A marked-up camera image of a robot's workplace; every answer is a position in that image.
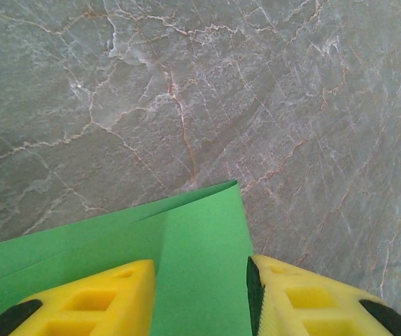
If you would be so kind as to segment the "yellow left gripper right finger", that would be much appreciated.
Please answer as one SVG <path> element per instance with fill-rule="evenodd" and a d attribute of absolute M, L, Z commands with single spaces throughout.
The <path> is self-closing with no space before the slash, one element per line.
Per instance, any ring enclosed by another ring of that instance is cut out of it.
<path fill-rule="evenodd" d="M 252 336 L 401 336 L 401 315 L 359 288 L 252 255 L 246 268 Z"/>

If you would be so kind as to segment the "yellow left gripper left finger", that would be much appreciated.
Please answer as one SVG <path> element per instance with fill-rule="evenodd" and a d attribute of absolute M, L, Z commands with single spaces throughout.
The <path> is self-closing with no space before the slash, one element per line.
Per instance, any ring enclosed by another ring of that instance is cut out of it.
<path fill-rule="evenodd" d="M 155 264 L 137 260 L 50 288 L 0 313 L 0 336 L 150 336 Z"/>

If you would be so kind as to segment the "green paper sheet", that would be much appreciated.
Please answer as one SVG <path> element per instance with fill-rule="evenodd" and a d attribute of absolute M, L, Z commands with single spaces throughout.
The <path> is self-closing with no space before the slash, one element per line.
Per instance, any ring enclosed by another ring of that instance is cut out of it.
<path fill-rule="evenodd" d="M 228 181 L 0 243 L 0 314 L 29 295 L 135 260 L 156 268 L 150 336 L 251 336 L 253 247 Z"/>

